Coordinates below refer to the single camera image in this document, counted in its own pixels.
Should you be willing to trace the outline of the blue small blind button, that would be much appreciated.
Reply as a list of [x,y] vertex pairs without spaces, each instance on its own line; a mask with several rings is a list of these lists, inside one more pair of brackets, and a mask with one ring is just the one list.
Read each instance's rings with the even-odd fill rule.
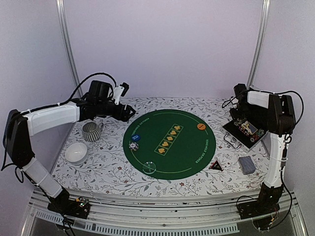
[[141,136],[139,135],[139,134],[133,134],[132,136],[131,136],[131,140],[133,141],[133,142],[137,142],[137,141],[139,141],[141,139]]

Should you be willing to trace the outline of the stack of poker chips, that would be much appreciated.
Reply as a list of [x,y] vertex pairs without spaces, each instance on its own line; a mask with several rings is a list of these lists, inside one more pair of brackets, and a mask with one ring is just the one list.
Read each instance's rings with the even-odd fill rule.
[[139,149],[139,144],[136,142],[131,142],[129,144],[129,149],[132,151],[137,151]]

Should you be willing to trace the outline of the orange big blind button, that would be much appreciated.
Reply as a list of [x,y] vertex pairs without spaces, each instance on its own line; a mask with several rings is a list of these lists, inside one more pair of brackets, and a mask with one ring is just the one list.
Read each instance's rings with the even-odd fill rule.
[[205,130],[205,129],[206,129],[206,125],[203,124],[203,123],[199,123],[199,124],[197,125],[197,128],[198,128],[199,130]]

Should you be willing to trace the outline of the black red triangular card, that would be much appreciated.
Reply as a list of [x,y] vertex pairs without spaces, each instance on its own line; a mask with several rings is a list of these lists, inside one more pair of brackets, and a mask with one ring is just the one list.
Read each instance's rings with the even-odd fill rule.
[[218,170],[218,171],[223,171],[223,168],[221,167],[220,163],[218,160],[216,160],[214,163],[211,164],[211,166],[209,167],[209,169],[211,170]]

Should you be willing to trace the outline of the clear round dealer button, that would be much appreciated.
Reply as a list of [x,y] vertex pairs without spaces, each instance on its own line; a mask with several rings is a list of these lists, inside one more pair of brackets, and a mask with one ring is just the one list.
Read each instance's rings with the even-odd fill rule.
[[156,172],[157,166],[152,161],[147,161],[143,164],[142,170],[145,174],[151,175]]

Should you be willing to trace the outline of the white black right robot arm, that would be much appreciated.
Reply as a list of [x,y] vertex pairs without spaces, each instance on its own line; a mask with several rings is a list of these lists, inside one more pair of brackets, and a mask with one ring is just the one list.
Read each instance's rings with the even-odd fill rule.
[[237,103],[230,109],[230,115],[239,135],[238,140],[244,144],[247,138],[249,143],[256,143],[261,139],[258,134],[260,129],[269,133],[271,139],[268,172],[258,199],[252,202],[254,211],[265,214],[277,207],[283,190],[287,189],[284,184],[287,151],[293,130],[300,121],[295,117],[290,94],[297,92],[274,93],[248,89],[245,84],[237,84],[233,90]]

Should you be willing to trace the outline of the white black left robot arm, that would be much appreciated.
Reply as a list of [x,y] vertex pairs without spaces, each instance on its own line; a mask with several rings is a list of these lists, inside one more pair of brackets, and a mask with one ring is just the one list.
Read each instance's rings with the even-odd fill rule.
[[5,157],[10,157],[10,165],[22,172],[39,187],[50,201],[50,208],[59,213],[70,213],[85,207],[81,201],[71,200],[69,192],[62,187],[47,169],[36,159],[30,138],[35,134],[68,123],[93,120],[96,117],[113,117],[128,121],[135,110],[130,105],[120,103],[129,89],[127,83],[109,84],[93,80],[89,91],[81,98],[70,96],[62,103],[34,108],[24,112],[11,110],[8,114],[3,147]]

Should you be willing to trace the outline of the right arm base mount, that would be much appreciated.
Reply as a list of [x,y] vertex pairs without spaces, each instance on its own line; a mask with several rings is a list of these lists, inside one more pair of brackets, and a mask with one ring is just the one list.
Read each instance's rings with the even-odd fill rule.
[[252,221],[253,226],[259,231],[268,231],[274,225],[278,215],[279,204],[260,206],[257,199],[250,196],[240,196],[236,201],[236,208],[241,219],[259,217]]

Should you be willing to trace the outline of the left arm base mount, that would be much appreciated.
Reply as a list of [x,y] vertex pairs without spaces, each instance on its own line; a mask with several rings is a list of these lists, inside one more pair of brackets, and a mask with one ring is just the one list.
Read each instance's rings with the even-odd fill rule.
[[90,212],[89,202],[71,200],[68,195],[60,194],[56,198],[50,198],[48,210],[59,213],[61,216],[73,216],[87,219]]

